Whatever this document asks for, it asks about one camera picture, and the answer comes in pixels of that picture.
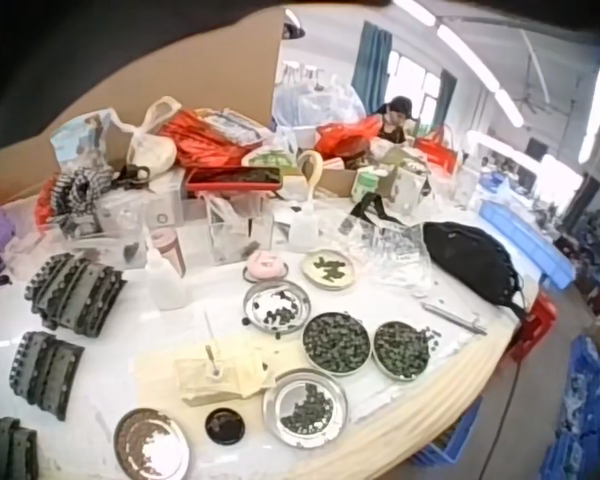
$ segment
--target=table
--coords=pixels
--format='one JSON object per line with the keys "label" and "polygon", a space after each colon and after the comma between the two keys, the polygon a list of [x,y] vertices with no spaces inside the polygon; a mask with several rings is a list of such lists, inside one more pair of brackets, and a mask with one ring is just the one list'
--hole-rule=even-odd
{"label": "table", "polygon": [[[334,205],[345,208],[342,203]],[[429,212],[427,217],[480,226],[502,240],[497,232],[473,212],[450,209]],[[191,258],[195,249],[190,247],[195,241],[186,234],[182,234],[181,239],[185,256]],[[530,305],[537,295],[540,272],[506,239],[503,243],[512,254],[516,268],[527,279],[525,298],[527,305]],[[285,259],[292,264],[293,274],[298,258],[289,255],[291,256],[286,256]],[[111,445],[115,425],[132,408],[156,406],[146,403],[152,398],[151,384],[138,382],[135,371],[137,359],[147,358],[143,357],[147,352],[175,347],[183,339],[199,340],[201,329],[204,328],[201,311],[210,305],[235,303],[236,296],[227,295],[226,289],[219,288],[218,285],[227,285],[228,279],[241,282],[241,279],[236,280],[241,269],[240,265],[217,268],[190,266],[186,280],[196,301],[190,308],[162,314],[151,304],[143,284],[143,272],[126,272],[125,278],[129,280],[129,284],[116,303],[100,338],[89,339],[67,330],[55,332],[59,338],[86,347],[73,385],[66,422],[59,422],[37,407],[29,406],[9,388],[9,370],[22,334],[42,328],[40,319],[30,312],[30,305],[23,298],[23,283],[16,282],[12,286],[0,288],[0,417],[20,418],[23,426],[38,430],[42,480],[125,478],[117,466]],[[482,318],[488,319],[488,334],[485,337],[472,340],[452,361],[444,363],[430,376],[416,382],[417,385],[408,394],[398,396],[350,425],[342,437],[323,449],[303,452],[282,446],[273,437],[271,442],[262,442],[253,455],[245,450],[244,441],[233,447],[215,446],[218,449],[214,458],[215,465],[197,464],[196,476],[190,478],[211,478],[211,473],[216,472],[214,468],[221,468],[223,463],[230,462],[240,462],[244,472],[242,478],[245,479],[280,478],[280,472],[284,472],[284,478],[298,479],[369,478],[391,469],[448,428],[484,388],[510,341],[517,320],[509,310],[481,300],[437,268],[434,268],[434,278],[439,282],[436,298],[446,299],[454,308],[457,306],[479,312]],[[302,285],[310,296],[319,295],[317,289],[312,290],[306,284]],[[338,305],[347,303],[351,298],[338,297],[338,293],[323,294],[336,295],[334,298],[337,300],[334,302]],[[371,305],[366,314],[371,315],[369,312],[375,309],[378,310],[378,318],[382,318],[383,308],[384,305]],[[221,317],[222,315],[218,315],[219,330],[223,329],[222,325],[228,325],[227,322],[239,322],[239,318],[234,318],[233,311],[228,315],[230,318]],[[249,335],[262,334],[251,330]],[[297,338],[289,339],[281,344],[281,348],[295,348],[297,351],[294,341],[297,343]],[[164,381],[167,375],[165,373],[158,381]],[[251,419],[249,431],[257,432],[260,436],[268,435],[262,430],[262,425],[254,425],[257,423],[260,398],[241,402],[244,402],[241,411]],[[206,452],[202,455],[204,459],[211,447],[202,448],[201,442],[205,438],[198,431],[201,430],[201,425],[198,430],[195,428],[195,425],[201,423],[198,418],[201,413],[187,413],[184,406],[174,408],[173,412],[165,411],[173,413],[174,418],[183,424],[185,434],[194,448],[194,463],[196,451]],[[213,408],[215,406],[207,406],[206,411]],[[263,458],[270,461],[263,464]]]}

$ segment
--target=orange plastic bag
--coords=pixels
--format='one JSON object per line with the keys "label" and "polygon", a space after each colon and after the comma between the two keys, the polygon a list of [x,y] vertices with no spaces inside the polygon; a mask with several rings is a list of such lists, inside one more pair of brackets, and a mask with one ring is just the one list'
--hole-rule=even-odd
{"label": "orange plastic bag", "polygon": [[456,167],[457,154],[443,145],[444,130],[438,128],[428,138],[416,138],[414,147],[427,155],[427,161],[440,166],[447,173],[453,173]]}
{"label": "orange plastic bag", "polygon": [[370,140],[378,135],[382,120],[377,115],[363,118],[358,123],[329,123],[318,127],[320,135],[315,150],[325,159],[343,159],[359,156],[369,149]]}
{"label": "orange plastic bag", "polygon": [[195,113],[181,110],[159,132],[171,138],[178,153],[176,162],[188,167],[240,165],[254,146],[240,147],[203,121]]}
{"label": "orange plastic bag", "polygon": [[33,215],[36,220],[38,230],[42,231],[44,227],[49,223],[49,219],[53,216],[53,209],[51,208],[51,191],[56,184],[58,174],[55,174],[42,186],[42,190],[38,194],[38,200],[36,207],[33,211]]}

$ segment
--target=black pouch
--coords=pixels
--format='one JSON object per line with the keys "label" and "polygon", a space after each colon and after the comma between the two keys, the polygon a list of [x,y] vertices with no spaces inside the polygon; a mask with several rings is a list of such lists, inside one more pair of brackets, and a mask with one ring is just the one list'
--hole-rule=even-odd
{"label": "black pouch", "polygon": [[520,319],[527,314],[513,302],[522,293],[520,276],[509,252],[491,235],[454,222],[425,222],[424,243],[440,268],[494,305],[510,308]]}

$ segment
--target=white table surface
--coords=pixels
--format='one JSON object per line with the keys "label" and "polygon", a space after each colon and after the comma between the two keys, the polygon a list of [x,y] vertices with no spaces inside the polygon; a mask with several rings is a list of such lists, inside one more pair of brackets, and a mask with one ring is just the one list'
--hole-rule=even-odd
{"label": "white table surface", "polygon": [[[340,201],[335,201],[334,205],[338,204],[341,208],[351,206],[350,203],[338,202]],[[525,282],[527,302],[533,301],[538,291],[537,281],[540,272],[489,224],[473,212],[458,209],[429,212],[426,216],[430,220],[454,220],[479,226],[501,240],[511,253],[514,265],[527,279]],[[204,232],[204,228],[196,227],[197,230],[194,228],[189,231],[186,228],[180,231],[181,242],[185,256],[191,262],[197,258],[194,244],[205,242],[204,239],[199,238],[199,233]],[[298,257],[293,255],[285,256],[285,259],[291,263],[298,262]],[[341,306],[346,308],[347,305],[355,308],[349,303],[350,299],[360,298],[362,297],[360,293],[364,293],[361,285],[354,286],[341,296],[334,294],[333,305],[327,305],[328,300],[322,300],[322,296],[331,294],[325,294],[303,283],[301,276],[297,272],[294,274],[295,269],[296,267],[292,268],[290,279],[298,281],[307,289],[310,297],[316,296],[322,302],[316,312],[329,311]],[[199,339],[203,329],[201,312],[205,309],[216,309],[219,312],[226,309],[227,312],[231,312],[226,316],[218,315],[217,335],[232,334],[235,333],[234,330],[237,332],[240,329],[242,332],[244,327],[235,327],[241,318],[241,296],[248,288],[240,278],[241,271],[242,265],[238,264],[210,268],[189,263],[185,279],[194,301],[186,309],[169,313],[160,313],[153,307],[143,281],[143,271],[128,271],[125,272],[125,278],[129,280],[129,284],[116,302],[100,338],[89,339],[65,329],[56,331],[55,334],[59,338],[82,345],[86,349],[75,377],[65,422],[60,422],[37,407],[28,405],[22,398],[16,397],[9,388],[9,370],[22,335],[27,331],[43,330],[43,328],[40,318],[31,313],[29,302],[24,300],[24,283],[16,282],[12,286],[0,288],[0,417],[20,418],[23,426],[38,431],[41,480],[124,478],[116,463],[111,445],[113,430],[118,420],[127,411],[138,406],[154,406],[138,404],[133,373],[135,359],[148,351],[176,346],[183,340]],[[396,399],[391,409],[373,410],[366,418],[352,425],[345,438],[339,439],[327,449],[305,455],[303,452],[286,447],[280,449],[280,445],[276,444],[277,451],[280,451],[281,455],[277,461],[270,462],[275,465],[268,465],[266,468],[253,464],[254,458],[258,458],[255,455],[249,461],[250,452],[246,450],[246,446],[241,447],[241,444],[233,447],[231,455],[227,455],[228,450],[219,450],[217,460],[220,464],[225,457],[232,457],[232,455],[233,460],[229,458],[227,462],[238,462],[238,466],[241,461],[245,462],[242,475],[222,478],[262,478],[257,474],[270,475],[267,478],[281,478],[282,472],[285,478],[367,478],[390,468],[396,462],[422,448],[448,427],[475,399],[488,380],[517,321],[508,309],[498,308],[483,301],[438,268],[434,268],[434,279],[437,285],[430,298],[446,299],[452,310],[464,309],[466,312],[478,312],[486,321],[488,330],[486,337],[477,339],[474,344],[466,348],[458,355],[457,361],[451,359],[440,366],[439,371],[432,375],[433,378],[415,386],[410,395]],[[403,300],[406,302],[403,304],[404,307],[410,308],[409,302],[413,302],[413,299]],[[350,311],[350,313],[354,316],[375,315],[373,321],[377,324],[388,317],[395,316],[395,311],[390,311],[391,308],[395,308],[389,305],[392,301],[379,306],[364,307],[364,312]],[[452,379],[457,376],[454,372],[468,365],[476,366],[474,377],[466,380],[459,389],[453,387]],[[454,395],[451,397],[447,395],[444,400],[436,393],[452,388]],[[427,400],[426,397],[434,393],[438,400]],[[418,402],[423,402],[424,405],[420,408],[422,418],[419,417],[420,410],[412,411],[417,407]],[[427,408],[434,407],[435,414],[426,413]],[[392,435],[404,435],[404,441],[395,441],[389,448],[387,442]],[[364,442],[368,445],[359,450],[358,454],[354,453],[357,455],[354,461],[350,455],[361,448],[361,439],[367,439]],[[196,449],[198,446],[201,451],[206,451],[207,455],[213,452],[211,447],[205,450],[204,445],[194,445],[193,448]],[[219,478],[216,476],[218,472],[225,471],[213,468],[201,470],[200,466],[196,468],[197,470],[188,478]]]}

